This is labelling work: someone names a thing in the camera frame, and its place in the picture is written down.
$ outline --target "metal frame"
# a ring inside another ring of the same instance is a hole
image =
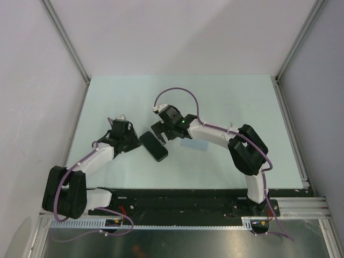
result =
[[[84,69],[84,66],[78,57],[75,48],[73,47],[72,43],[70,42],[69,37],[67,36],[67,33],[65,29],[63,28],[54,8],[52,7],[52,4],[49,0],[40,0],[44,9],[46,10],[48,16],[50,17],[54,27],[56,28],[57,33],[59,34],[63,44],[65,45],[68,53],[70,54],[72,60],[74,61],[75,65],[77,66],[81,76],[83,77],[85,83],[89,85],[90,82],[90,77],[88,76],[87,72]],[[286,129],[290,138],[290,142],[292,145],[292,149],[296,158],[296,162],[298,165],[298,169],[300,171],[300,176],[303,181],[303,186],[304,190],[308,189],[311,187],[309,184],[309,178],[307,176],[307,171],[306,171],[306,165],[304,162],[304,159],[302,157],[301,150],[299,148],[296,132],[295,132],[295,127],[293,125],[292,119],[290,117],[290,113],[288,110],[288,107],[286,105],[283,92],[281,89],[281,86],[279,84],[280,79],[284,75],[285,71],[287,70],[289,64],[292,62],[294,59],[295,55],[297,54],[299,48],[301,47],[302,43],[304,42],[309,30],[313,26],[316,18],[319,16],[321,10],[325,6],[325,3],[327,0],[317,0],[308,15],[303,27],[301,28],[295,42],[292,45],[291,50],[288,53],[288,56],[283,62],[283,65],[281,66],[278,74],[276,77],[273,78],[273,85],[274,85],[274,90],[276,93],[276,97],[279,103],[279,106],[281,108],[281,113],[286,125]],[[85,96],[87,94],[87,89],[84,93],[84,98],[83,102],[85,99]],[[75,125],[75,130],[74,134],[77,128],[78,120],[80,118],[80,114],[82,112],[82,107],[80,108],[79,115],[76,119],[76,125]],[[67,152],[66,152],[66,159],[69,155],[71,143],[73,142],[73,137],[70,141],[70,144],[68,146]],[[278,197],[275,198],[278,200],[280,212],[281,212],[281,220],[290,220],[290,219],[318,219],[319,224],[322,229],[322,233],[324,235],[324,239],[328,248],[328,252],[330,257],[344,257],[344,253],[342,250],[342,247],[340,245],[340,242],[338,241],[338,236],[336,234],[334,224],[333,224],[333,219],[331,217],[331,213],[328,209],[328,205],[326,202],[326,198],[317,198],[317,197]],[[116,216],[107,216],[106,218],[116,218]],[[241,229],[244,230],[249,230],[249,227],[247,226],[247,221],[251,219],[250,217],[243,217],[242,222],[243,226]],[[81,217],[81,220],[78,220],[79,223],[72,223],[72,224],[67,224],[66,225],[61,225],[65,227],[76,227],[76,228],[90,228],[90,224],[85,224],[82,223],[82,221],[90,221],[90,220],[104,220],[104,217],[97,217],[97,216],[89,216],[87,214],[84,214]],[[26,257],[32,257],[32,258],[37,258],[41,257],[43,249],[44,249],[44,244],[46,241],[46,238],[48,236],[48,229],[51,226],[51,223],[53,223],[53,215],[49,212],[42,211],[40,213],[40,216],[38,218],[37,225],[34,230],[34,234],[32,235],[31,239],[31,245],[28,250],[27,256]],[[143,229],[159,229],[158,227],[142,227]]]

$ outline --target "white wall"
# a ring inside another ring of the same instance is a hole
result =
[[[38,0],[0,2],[0,257],[20,257],[85,89]]]
[[[344,1],[326,4],[282,78],[312,183],[344,243]]]
[[[276,75],[315,0],[52,0],[91,75]]]

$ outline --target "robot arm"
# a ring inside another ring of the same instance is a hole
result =
[[[70,168],[55,166],[49,177],[43,197],[42,208],[53,212],[55,195],[66,173],[70,173],[63,183],[58,199],[58,214],[77,219],[85,210],[107,207],[112,193],[106,189],[87,190],[87,180],[105,163],[117,155],[129,152],[141,145],[132,123],[120,116],[112,121],[111,130],[97,141],[95,151]]]
[[[228,149],[236,168],[245,175],[247,183],[247,196],[255,205],[263,203],[263,178],[260,172],[265,159],[251,145],[245,143],[235,134],[228,134],[214,127],[201,124],[197,117],[191,114],[183,117],[179,110],[172,105],[162,104],[155,108],[161,120],[152,126],[156,136],[166,143],[162,136],[168,140],[179,138],[201,139]],[[265,154],[268,149],[252,127],[243,125],[241,128],[228,128],[228,131],[237,132],[253,141]]]

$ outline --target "gray floor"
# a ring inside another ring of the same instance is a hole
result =
[[[329,257],[317,220],[283,221],[295,242],[278,236],[253,236],[249,231],[134,230],[126,236],[91,234],[69,243],[56,243],[48,235],[43,257]],[[271,231],[278,230],[276,223]],[[53,229],[58,239],[84,230]]]

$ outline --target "white table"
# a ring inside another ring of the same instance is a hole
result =
[[[269,148],[274,169],[267,173],[272,189],[302,188],[299,171],[269,75],[109,76],[93,77],[71,148],[68,165],[91,151],[91,143],[110,129],[107,117],[124,114],[138,136],[159,120],[152,112],[155,97],[170,87],[184,87],[198,98],[200,116],[209,123],[251,125]],[[165,93],[158,103],[196,114],[184,91]],[[228,150],[181,139],[169,141],[169,155],[156,162],[139,147],[104,165],[88,187],[240,189],[246,181]]]

